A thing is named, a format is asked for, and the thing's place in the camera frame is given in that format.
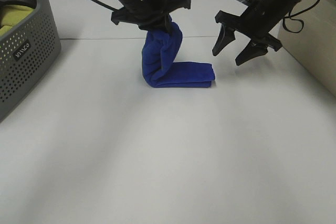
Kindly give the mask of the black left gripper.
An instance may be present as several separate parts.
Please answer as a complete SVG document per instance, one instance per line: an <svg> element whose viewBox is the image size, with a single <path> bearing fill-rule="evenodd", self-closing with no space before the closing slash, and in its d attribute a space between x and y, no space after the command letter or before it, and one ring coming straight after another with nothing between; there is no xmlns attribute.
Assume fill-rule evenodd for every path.
<svg viewBox="0 0 336 224"><path fill-rule="evenodd" d="M191 0L137 0L114 11L111 21L134 24L146 31L172 31L170 13L180 8L190 9Z"/></svg>

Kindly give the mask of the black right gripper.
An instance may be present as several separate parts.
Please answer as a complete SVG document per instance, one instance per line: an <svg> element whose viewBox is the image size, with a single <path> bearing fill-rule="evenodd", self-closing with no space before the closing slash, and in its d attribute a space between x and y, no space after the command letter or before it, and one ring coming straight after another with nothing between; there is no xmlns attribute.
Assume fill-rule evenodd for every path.
<svg viewBox="0 0 336 224"><path fill-rule="evenodd" d="M259 3L247 6L246 10L236 16L220 10L215 21L221 24L217 41L212 49L213 56L217 56L228 44L235 40L235 31L251 39L247 46L236 57L235 62L240 66L249 60L263 56L268 52L267 47L277 51L282 47L279 39L272 36L269 31L263 31L262 25L266 23L265 14L258 10Z"/></svg>

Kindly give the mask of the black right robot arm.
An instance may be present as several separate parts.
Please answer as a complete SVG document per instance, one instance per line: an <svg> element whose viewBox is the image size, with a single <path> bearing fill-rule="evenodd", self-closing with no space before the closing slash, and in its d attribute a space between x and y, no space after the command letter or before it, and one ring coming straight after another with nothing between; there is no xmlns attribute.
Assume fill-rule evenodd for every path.
<svg viewBox="0 0 336 224"><path fill-rule="evenodd" d="M282 47L280 40L269 32L286 19L293 19L293 8L302 0L237 0L247 6L239 15L220 10L215 21L221 25L212 54L217 56L228 44L235 40L238 31L250 42L236 57L236 65L240 66L249 60L267 54L268 48L278 51Z"/></svg>

